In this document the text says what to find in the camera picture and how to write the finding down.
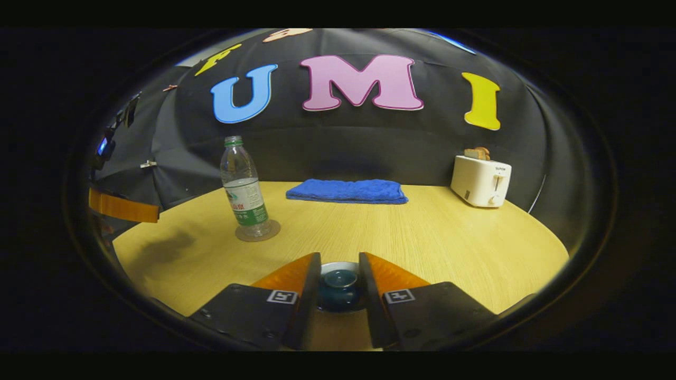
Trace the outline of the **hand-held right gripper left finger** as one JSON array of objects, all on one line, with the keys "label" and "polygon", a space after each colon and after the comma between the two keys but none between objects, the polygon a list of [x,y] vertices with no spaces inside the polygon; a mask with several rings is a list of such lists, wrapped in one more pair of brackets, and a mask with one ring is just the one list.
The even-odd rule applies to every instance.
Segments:
[{"label": "hand-held right gripper left finger", "polygon": [[320,275],[321,255],[309,253],[248,286],[229,284],[188,320],[234,350],[306,350]]}]

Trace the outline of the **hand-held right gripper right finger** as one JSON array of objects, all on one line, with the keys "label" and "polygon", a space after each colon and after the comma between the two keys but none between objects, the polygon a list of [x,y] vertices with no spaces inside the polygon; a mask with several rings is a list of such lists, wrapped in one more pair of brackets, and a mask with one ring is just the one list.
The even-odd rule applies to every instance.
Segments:
[{"label": "hand-held right gripper right finger", "polygon": [[465,348],[498,316],[451,282],[429,283],[372,253],[359,254],[370,340],[384,351]]}]

